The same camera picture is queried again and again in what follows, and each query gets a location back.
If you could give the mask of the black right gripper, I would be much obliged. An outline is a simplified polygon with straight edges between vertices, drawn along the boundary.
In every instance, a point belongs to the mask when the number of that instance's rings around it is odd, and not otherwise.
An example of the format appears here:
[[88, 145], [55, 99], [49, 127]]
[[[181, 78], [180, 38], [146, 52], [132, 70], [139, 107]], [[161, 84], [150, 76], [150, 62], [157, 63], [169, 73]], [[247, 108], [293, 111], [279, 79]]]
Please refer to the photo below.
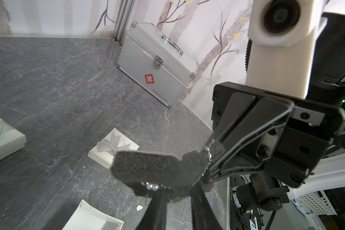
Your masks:
[[300, 187], [345, 124], [335, 105], [224, 82], [214, 87], [207, 183], [267, 173]]

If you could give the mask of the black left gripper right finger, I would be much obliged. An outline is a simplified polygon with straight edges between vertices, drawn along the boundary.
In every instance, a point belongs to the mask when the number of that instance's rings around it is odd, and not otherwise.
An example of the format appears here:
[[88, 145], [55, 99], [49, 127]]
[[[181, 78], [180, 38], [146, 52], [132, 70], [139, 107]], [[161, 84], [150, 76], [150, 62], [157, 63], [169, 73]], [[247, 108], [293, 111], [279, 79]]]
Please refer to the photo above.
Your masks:
[[200, 184], [190, 190], [193, 230], [222, 230]]

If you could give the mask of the dark grey foam insert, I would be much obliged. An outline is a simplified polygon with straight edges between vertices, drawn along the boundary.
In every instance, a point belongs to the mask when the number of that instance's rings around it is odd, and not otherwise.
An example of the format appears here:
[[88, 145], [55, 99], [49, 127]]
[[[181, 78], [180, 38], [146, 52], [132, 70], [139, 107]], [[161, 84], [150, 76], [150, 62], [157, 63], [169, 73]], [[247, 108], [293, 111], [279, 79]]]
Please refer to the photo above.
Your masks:
[[178, 158], [174, 155], [145, 151], [117, 151], [111, 166], [115, 179], [131, 188], [136, 196], [152, 197], [150, 184], [167, 189], [170, 200], [189, 196], [191, 188], [200, 184], [205, 193], [212, 185], [204, 183], [208, 168], [224, 154], [221, 143], [211, 141], [199, 151], [191, 151]]

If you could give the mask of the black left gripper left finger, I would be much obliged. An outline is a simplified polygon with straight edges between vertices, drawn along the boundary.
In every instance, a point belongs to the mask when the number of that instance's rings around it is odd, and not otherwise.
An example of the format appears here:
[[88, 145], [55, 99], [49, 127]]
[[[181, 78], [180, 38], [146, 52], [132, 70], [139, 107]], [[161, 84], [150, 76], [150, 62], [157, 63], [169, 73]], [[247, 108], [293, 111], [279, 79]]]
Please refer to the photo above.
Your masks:
[[166, 189], [157, 190], [136, 230], [165, 230], [167, 204]]

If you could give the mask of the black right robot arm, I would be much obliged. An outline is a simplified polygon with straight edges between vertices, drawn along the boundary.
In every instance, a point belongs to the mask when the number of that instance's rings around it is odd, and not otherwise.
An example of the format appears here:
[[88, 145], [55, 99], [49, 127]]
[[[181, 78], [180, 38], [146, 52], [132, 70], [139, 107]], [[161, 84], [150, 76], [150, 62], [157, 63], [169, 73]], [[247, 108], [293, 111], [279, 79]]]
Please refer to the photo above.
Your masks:
[[276, 212], [330, 148], [345, 149], [345, 15], [324, 16], [305, 99], [231, 82], [214, 87], [214, 151], [203, 182], [249, 173], [251, 183], [235, 194], [241, 211]]

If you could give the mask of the white jewelry box base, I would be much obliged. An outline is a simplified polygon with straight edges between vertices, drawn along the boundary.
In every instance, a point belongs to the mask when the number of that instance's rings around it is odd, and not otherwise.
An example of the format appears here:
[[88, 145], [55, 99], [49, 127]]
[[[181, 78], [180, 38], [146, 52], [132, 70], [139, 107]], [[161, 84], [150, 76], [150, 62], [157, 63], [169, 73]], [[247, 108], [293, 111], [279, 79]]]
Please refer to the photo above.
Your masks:
[[62, 230], [120, 230], [124, 221], [108, 216], [82, 200]]

